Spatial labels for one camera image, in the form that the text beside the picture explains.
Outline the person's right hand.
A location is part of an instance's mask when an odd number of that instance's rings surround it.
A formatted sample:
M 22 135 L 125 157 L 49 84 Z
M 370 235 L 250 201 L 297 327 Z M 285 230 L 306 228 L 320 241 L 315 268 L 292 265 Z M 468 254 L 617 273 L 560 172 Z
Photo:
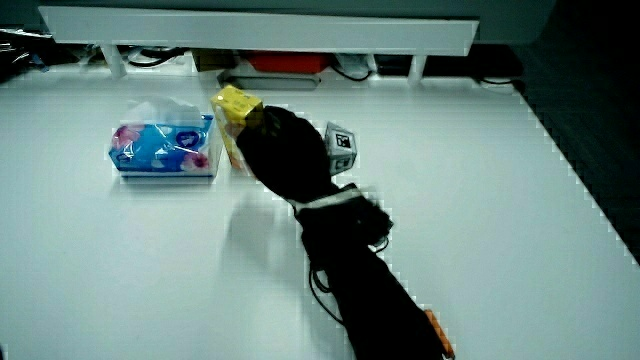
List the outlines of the person's right hand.
M 350 185 L 331 180 L 327 150 L 320 133 L 305 119 L 267 106 L 258 125 L 239 132 L 236 144 L 253 174 L 286 201 L 324 207 L 359 197 Z

